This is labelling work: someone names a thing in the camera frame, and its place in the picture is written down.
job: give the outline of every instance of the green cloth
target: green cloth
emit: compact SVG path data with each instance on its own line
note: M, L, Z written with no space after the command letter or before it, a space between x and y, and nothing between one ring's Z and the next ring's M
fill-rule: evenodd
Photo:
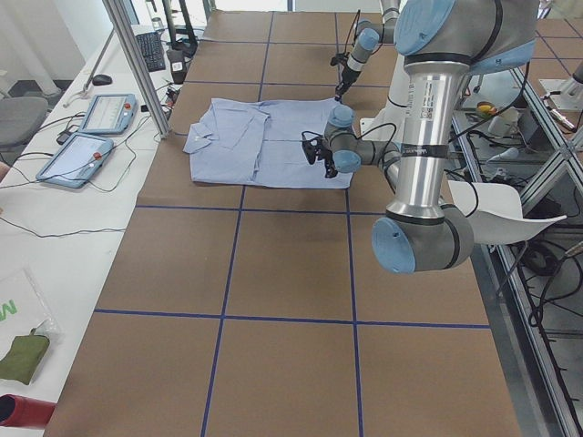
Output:
M44 335L22 335L12 341L10 351L0 361L0 380L30 383L45 356L50 341Z

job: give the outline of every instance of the light blue shirt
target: light blue shirt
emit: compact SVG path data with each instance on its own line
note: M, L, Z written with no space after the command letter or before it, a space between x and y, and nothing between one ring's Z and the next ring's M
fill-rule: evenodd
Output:
M311 166L302 131L322 133L334 99L241 103L213 98L190 126L184 151L192 180L272 188L348 188L352 174L326 179L323 161Z

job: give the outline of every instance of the tablet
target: tablet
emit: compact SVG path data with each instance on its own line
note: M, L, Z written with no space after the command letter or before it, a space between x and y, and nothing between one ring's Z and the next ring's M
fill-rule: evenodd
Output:
M136 113L133 94L100 94L93 96L78 132L116 135L126 130Z
M36 180L69 188L80 188L109 158L113 140L75 133L36 175Z

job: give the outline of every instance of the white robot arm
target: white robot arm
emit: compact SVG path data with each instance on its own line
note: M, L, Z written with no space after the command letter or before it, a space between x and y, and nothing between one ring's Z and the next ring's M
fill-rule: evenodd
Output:
M467 218L454 205L440 203L456 97L467 75L502 71L530 60L537 9L536 0L409 0L394 28L395 46L408 76L406 105L399 108L400 147L389 137L378 141L356 137L349 107L340 105L331 113L322 145L332 153L335 169L353 172L362 164L377 165L395 187L385 217L373 228L373 250L385 269L396 273L449 269L469 257L474 236ZM356 80L353 72L360 73L362 61L372 52L371 32L381 39L374 26L364 27L351 54L355 62L349 58L344 66L338 97ZM394 81L404 80L400 68L398 63Z

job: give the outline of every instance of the red cylinder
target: red cylinder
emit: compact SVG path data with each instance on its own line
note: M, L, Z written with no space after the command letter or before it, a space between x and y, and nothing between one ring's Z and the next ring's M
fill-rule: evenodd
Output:
M15 394L0 396L0 426L44 430L55 404Z

